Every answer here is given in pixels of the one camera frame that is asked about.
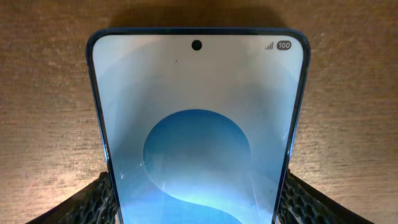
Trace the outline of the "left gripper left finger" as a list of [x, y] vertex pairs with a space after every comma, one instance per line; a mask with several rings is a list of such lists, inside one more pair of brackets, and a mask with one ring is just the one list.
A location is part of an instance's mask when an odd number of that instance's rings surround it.
[[115, 224], [118, 206], [108, 172], [27, 224]]

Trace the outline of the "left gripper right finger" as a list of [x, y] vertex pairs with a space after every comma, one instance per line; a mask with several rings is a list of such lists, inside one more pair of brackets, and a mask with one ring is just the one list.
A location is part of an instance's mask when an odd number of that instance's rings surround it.
[[373, 224], [289, 170], [285, 176], [277, 218], [281, 224]]

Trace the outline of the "blue Galaxy smartphone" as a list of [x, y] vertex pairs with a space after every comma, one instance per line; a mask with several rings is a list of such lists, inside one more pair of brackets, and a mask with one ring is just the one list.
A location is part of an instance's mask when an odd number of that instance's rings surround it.
[[302, 33], [107, 28], [86, 61], [121, 223], [275, 223], [310, 61]]

